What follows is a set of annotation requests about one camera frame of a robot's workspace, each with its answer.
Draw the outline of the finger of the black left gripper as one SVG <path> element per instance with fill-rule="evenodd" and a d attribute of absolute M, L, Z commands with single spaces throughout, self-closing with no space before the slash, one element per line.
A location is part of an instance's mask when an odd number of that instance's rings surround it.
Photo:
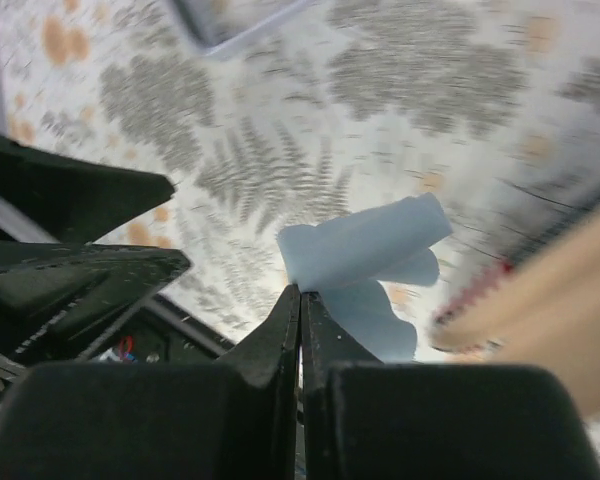
<path fill-rule="evenodd" d="M 175 249 L 0 241 L 0 355 L 84 357 L 190 265 Z"/>
<path fill-rule="evenodd" d="M 174 193 L 163 175 L 88 163 L 0 135 L 0 200 L 61 242 L 98 240 Z"/>

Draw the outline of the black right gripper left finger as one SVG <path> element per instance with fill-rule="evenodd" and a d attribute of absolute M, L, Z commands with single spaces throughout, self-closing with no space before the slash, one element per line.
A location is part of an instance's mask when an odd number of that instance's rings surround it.
<path fill-rule="evenodd" d="M 48 363 L 0 407 L 0 479 L 290 479 L 300 293 L 212 362 Z"/>

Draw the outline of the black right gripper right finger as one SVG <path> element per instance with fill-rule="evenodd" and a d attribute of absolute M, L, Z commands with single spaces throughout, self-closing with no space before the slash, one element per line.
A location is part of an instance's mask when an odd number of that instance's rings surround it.
<path fill-rule="evenodd" d="M 384 364 L 301 298 L 311 479 L 600 479 L 575 406 L 524 365 Z"/>

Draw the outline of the light blue cleaning cloth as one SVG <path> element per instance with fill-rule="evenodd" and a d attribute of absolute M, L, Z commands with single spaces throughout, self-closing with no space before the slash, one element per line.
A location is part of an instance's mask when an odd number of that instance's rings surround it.
<path fill-rule="evenodd" d="M 418 334 L 396 316 L 383 285 L 433 286 L 440 269 L 431 248 L 451 232 L 440 202 L 425 193 L 286 227 L 277 243 L 291 283 L 319 294 L 331 317 L 379 360 L 406 363 Z"/>

